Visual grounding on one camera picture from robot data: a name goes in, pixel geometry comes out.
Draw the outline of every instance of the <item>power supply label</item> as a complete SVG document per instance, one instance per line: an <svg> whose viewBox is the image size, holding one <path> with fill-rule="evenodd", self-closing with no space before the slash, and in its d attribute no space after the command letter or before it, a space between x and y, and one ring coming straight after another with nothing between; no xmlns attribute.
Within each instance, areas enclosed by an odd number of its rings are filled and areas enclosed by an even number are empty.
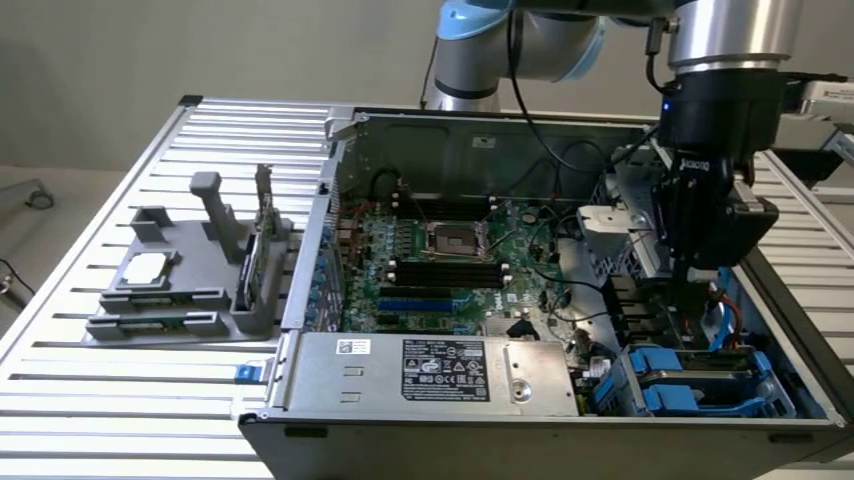
<svg viewBox="0 0 854 480"><path fill-rule="evenodd" d="M414 402L488 402L483 342L403 340L400 390Z"/></svg>

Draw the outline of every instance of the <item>gray 3d printed holder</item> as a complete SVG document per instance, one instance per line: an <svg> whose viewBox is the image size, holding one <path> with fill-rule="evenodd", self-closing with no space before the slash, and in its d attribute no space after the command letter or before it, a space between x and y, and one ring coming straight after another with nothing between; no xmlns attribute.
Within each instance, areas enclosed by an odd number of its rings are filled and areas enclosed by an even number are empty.
<svg viewBox="0 0 854 480"><path fill-rule="evenodd" d="M268 172L259 166L262 181L270 182ZM199 172L190 184L207 222L174 222L163 207L138 210L136 239L102 292L104 312L90 317L84 345L270 338L292 223L272 208L264 184L255 221L238 221L220 199L220 183L216 172Z"/></svg>

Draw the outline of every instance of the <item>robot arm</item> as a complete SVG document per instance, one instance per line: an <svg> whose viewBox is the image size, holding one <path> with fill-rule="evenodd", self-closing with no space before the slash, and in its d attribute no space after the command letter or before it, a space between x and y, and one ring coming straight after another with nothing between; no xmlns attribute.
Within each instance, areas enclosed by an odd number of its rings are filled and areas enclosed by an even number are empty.
<svg viewBox="0 0 854 480"><path fill-rule="evenodd" d="M466 1L443 9L432 108L498 108L494 94L509 70L500 39L511 8L523 11L519 78L557 81L590 68L601 15L650 22L650 62L661 36L673 35L675 78L657 85L658 140L674 152L671 170L653 191L659 237L671 250L675 285L690 268L735 265L779 217L750 186L754 155L771 147L783 113L786 76L778 69L794 50L802 0ZM468 23L459 38L447 35L443 26L474 16L488 21L474 22L476 28Z"/></svg>

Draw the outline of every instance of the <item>cpu socket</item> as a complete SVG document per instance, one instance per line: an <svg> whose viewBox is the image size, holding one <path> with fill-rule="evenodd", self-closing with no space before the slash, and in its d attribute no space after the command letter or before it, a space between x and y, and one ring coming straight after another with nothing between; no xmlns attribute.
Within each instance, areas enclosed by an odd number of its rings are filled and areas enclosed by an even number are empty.
<svg viewBox="0 0 854 480"><path fill-rule="evenodd" d="M427 225L430 250L438 254L479 257L486 252L483 223L431 223Z"/></svg>

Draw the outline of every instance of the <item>red wire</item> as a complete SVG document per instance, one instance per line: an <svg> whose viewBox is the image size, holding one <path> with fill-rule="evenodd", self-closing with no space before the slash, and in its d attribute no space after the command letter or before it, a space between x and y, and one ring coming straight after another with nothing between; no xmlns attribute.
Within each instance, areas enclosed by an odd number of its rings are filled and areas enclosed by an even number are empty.
<svg viewBox="0 0 854 480"><path fill-rule="evenodd" d="M733 341L730 342L730 348L735 348L738 346L738 338L742 333L742 328L745 328L745 317L742 315L742 311L735 306L735 303L733 303L733 300L727 297L721 297L721 303L733 310L733 315L735 315L735 333L733 334Z"/></svg>

